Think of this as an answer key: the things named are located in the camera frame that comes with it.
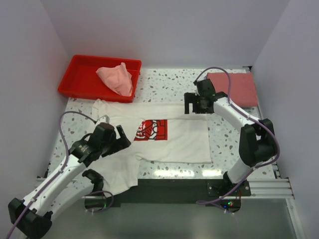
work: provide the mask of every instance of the gray floor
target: gray floor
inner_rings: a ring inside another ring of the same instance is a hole
[[[200,205],[123,204],[91,215],[79,201],[44,239],[294,239],[285,200],[243,200],[235,214]]]

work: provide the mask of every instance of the red and black logo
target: red and black logo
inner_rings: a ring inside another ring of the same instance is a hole
[[[167,140],[167,120],[150,119],[139,126],[134,141]]]

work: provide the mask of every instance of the red folded cloth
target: red folded cloth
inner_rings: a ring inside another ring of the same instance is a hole
[[[240,107],[253,107],[258,105],[256,86],[252,73],[230,73],[230,98]],[[208,73],[216,92],[223,91],[228,94],[228,77],[225,73]]]

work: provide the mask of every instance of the speckled tabletop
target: speckled tabletop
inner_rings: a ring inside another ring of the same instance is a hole
[[[181,102],[184,93],[194,92],[192,83],[202,69],[147,69],[142,68],[138,80],[134,102]],[[246,73],[246,70],[228,70],[230,73]],[[73,110],[91,115],[94,101],[70,98],[66,111]],[[247,112],[258,116],[257,108],[246,109]],[[62,129],[69,147],[74,141],[86,134],[89,120],[76,114],[64,116]],[[203,179],[222,178],[239,158],[239,132],[222,117],[209,115],[208,129],[210,155],[212,163],[163,163],[142,160],[138,178],[183,178]],[[61,136],[50,159],[48,171],[52,172],[65,155]],[[256,170],[248,179],[274,179],[271,165]]]

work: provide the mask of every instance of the white wall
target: white wall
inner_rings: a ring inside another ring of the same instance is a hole
[[[252,65],[289,0],[41,0],[70,55]]]
[[[65,100],[57,87],[66,54],[39,0],[0,1],[0,238],[7,204],[43,176]]]
[[[265,117],[282,147],[280,171],[289,176],[309,238],[318,238],[319,1],[291,0],[254,64]]]

